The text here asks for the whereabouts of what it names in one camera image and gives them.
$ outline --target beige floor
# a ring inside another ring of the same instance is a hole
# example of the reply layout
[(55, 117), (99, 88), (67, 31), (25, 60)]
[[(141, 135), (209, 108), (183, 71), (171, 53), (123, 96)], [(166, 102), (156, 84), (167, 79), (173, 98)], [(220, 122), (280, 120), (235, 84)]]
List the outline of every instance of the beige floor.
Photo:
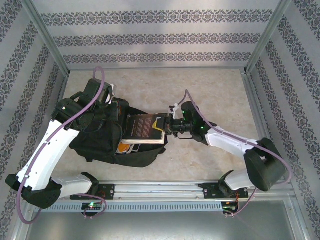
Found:
[[(258, 137), (239, 70), (122, 69), (108, 70), (105, 75), (107, 83), (116, 84), (116, 97), (126, 99), (132, 107), (147, 113), (166, 112), (167, 107), (179, 102), (188, 89), (209, 121), (247, 138)], [(71, 72), (64, 96), (67, 98), (83, 91), (91, 77), (91, 71)], [(241, 159), (219, 148), (173, 136), (169, 136), (168, 141), (165, 154), (145, 168), (99, 161), (86, 163), (83, 157), (68, 148), (53, 175), (88, 172), (99, 180), (115, 181), (217, 180), (229, 170), (245, 167)]]

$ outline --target book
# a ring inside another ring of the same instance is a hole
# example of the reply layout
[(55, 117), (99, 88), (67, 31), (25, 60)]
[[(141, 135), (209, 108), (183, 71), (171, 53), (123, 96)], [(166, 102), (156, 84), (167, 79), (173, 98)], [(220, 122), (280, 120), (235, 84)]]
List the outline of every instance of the book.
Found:
[(166, 113), (129, 115), (123, 144), (164, 144)]

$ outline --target black backpack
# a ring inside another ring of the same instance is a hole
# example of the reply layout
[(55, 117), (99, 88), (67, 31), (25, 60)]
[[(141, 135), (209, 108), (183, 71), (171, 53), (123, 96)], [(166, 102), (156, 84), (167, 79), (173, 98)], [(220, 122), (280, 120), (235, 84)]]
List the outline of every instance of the black backpack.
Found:
[(138, 152), (117, 154), (118, 145), (126, 129), (128, 115), (141, 115), (145, 112), (130, 107), (126, 100), (114, 98), (121, 107), (118, 121), (94, 121), (70, 143), (69, 147), (88, 163), (93, 160), (108, 164), (118, 164), (127, 167), (144, 168), (152, 164), (158, 154), (163, 154), (168, 143), (165, 136), (164, 144), (140, 144)]

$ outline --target wall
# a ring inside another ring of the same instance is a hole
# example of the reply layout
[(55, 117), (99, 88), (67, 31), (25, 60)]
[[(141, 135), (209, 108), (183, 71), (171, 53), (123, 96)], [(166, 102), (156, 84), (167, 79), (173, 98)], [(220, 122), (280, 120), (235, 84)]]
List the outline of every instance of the wall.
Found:
[(272, 140), (291, 163), (311, 239), (320, 239), (320, 1), (294, 0), (250, 73)]
[(68, 67), (245, 67), (279, 0), (35, 0)]
[(0, 0), (0, 240), (15, 223), (16, 192), (5, 184), (42, 139), (64, 76), (21, 3)]

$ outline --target floor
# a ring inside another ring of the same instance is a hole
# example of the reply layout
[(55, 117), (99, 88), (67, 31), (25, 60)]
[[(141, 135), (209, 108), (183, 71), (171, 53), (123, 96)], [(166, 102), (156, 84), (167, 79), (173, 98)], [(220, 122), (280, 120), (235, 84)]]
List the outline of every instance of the floor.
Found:
[[(188, 89), (201, 112), (227, 131), (257, 139), (258, 134), (238, 69), (168, 68), (107, 70), (105, 81), (115, 84), (116, 97), (147, 113), (167, 112)], [(72, 71), (64, 97), (83, 91), (92, 71)], [(216, 147), (194, 140), (168, 137), (165, 154), (145, 168), (112, 165), (99, 161), (87, 163), (74, 150), (67, 149), (53, 176), (88, 172), (98, 180), (175, 181), (217, 180), (230, 170), (240, 170), (240, 158)]]

